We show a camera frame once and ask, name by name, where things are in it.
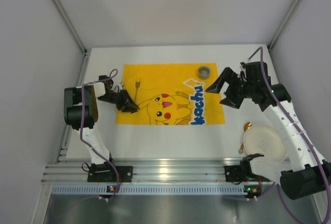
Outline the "copper fork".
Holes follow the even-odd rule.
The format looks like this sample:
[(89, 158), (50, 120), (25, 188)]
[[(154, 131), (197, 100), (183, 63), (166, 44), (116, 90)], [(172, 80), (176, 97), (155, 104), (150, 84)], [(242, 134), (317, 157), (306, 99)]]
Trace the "copper fork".
[(136, 79), (136, 83), (135, 83), (136, 90), (135, 90), (135, 94), (134, 94), (134, 102), (137, 101), (137, 95), (138, 95), (138, 89), (140, 87), (140, 83), (141, 83), (140, 79)]

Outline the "small grey cup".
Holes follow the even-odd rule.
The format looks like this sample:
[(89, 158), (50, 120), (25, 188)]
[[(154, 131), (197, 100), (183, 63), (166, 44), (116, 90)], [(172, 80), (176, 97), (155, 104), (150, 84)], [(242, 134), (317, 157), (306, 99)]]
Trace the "small grey cup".
[(202, 80), (206, 80), (211, 75), (211, 69), (208, 66), (201, 66), (198, 68), (198, 77)]

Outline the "copper spoon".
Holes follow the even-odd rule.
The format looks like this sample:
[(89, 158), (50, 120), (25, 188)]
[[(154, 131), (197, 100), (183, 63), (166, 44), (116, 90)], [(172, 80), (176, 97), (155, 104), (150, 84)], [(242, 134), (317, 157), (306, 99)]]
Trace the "copper spoon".
[[(243, 127), (244, 132), (246, 132), (251, 126), (252, 126), (252, 122), (247, 122)], [(244, 142), (242, 141), (242, 143), (238, 149), (238, 153), (242, 154), (243, 152), (244, 152)]]

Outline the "yellow Pikachu placemat cloth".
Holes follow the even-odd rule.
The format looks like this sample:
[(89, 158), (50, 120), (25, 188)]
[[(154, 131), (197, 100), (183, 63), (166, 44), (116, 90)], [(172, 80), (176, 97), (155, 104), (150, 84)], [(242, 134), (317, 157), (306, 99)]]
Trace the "yellow Pikachu placemat cloth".
[(140, 79), (136, 113), (118, 112), (117, 124), (127, 125), (218, 125), (225, 123), (221, 97), (205, 90), (217, 79), (215, 63), (208, 79), (198, 77), (202, 64), (137, 64), (124, 66), (125, 89), (134, 100)]

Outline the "white paper plate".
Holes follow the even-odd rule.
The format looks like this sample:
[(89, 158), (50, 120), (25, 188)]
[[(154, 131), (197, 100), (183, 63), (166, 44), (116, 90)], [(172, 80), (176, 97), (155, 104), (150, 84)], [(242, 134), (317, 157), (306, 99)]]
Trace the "white paper plate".
[(251, 126), (244, 133), (243, 142), (247, 155), (260, 153), (277, 162), (283, 162), (287, 157), (287, 150), (273, 127)]

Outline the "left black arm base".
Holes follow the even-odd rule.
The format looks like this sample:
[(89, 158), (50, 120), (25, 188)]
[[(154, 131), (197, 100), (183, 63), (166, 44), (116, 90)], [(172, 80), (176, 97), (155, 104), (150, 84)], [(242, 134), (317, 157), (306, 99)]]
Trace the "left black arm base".
[(122, 183), (132, 182), (133, 166), (115, 166), (115, 169), (106, 162), (101, 160), (101, 163), (95, 164), (83, 163), (81, 168), (84, 172), (87, 172), (87, 181), (90, 183), (116, 183), (118, 181)]

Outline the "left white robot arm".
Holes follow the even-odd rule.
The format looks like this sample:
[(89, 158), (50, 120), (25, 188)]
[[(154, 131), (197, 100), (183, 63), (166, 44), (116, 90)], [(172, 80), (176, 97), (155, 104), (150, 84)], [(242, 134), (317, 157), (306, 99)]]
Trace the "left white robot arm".
[(139, 110), (127, 90), (116, 91), (113, 83), (111, 76), (102, 75), (98, 81), (64, 89), (65, 123), (79, 133), (91, 156), (91, 164), (96, 166), (112, 162), (111, 153), (95, 127), (99, 119), (97, 101), (113, 104), (125, 113)]

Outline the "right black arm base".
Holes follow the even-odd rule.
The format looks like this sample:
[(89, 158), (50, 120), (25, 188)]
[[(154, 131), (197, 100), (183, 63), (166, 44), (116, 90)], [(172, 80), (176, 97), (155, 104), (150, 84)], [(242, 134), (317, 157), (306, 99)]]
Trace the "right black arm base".
[(269, 180), (260, 175), (252, 173), (250, 162), (259, 157), (264, 157), (260, 153), (245, 156), (238, 165), (224, 166), (225, 180), (235, 185), (243, 182), (269, 182)]

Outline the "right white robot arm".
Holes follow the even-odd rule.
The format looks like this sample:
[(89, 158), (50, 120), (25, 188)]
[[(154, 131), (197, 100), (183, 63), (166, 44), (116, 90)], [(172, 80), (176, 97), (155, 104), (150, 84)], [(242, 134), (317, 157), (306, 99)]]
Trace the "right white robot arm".
[(251, 99), (272, 123), (290, 160), (290, 167), (286, 168), (261, 153), (248, 155), (240, 161), (245, 176), (261, 176), (275, 182), (291, 200), (322, 191), (329, 196), (330, 162), (313, 148), (288, 91), (282, 84), (270, 84), (267, 63), (251, 62), (243, 67), (240, 74), (225, 68), (206, 92), (218, 94), (227, 83), (225, 98), (220, 104), (234, 109), (239, 109), (244, 99)]

